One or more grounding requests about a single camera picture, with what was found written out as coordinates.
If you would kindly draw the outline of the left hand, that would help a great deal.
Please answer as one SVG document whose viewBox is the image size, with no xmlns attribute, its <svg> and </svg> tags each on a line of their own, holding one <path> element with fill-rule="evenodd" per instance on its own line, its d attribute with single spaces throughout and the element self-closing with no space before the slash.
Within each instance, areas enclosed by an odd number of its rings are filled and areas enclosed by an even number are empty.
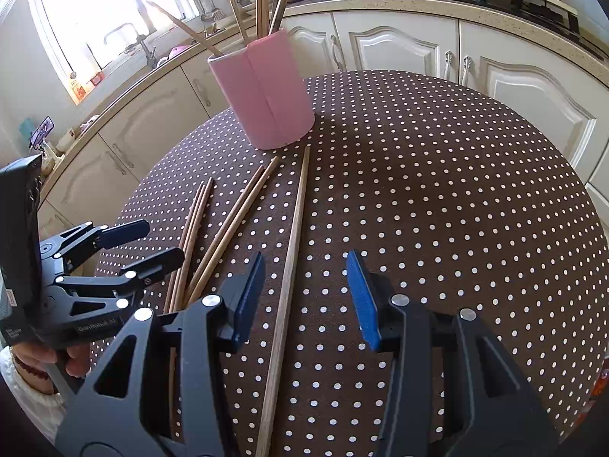
<svg viewBox="0 0 609 457">
<path fill-rule="evenodd" d="M 56 392 L 55 385 L 46 373 L 48 364 L 56 364 L 58 353 L 41 344 L 22 342 L 10 348 L 16 371 L 34 390 L 52 395 Z M 67 349 L 65 370 L 71 377 L 84 377 L 90 369 L 90 345 L 73 345 Z"/>
</svg>

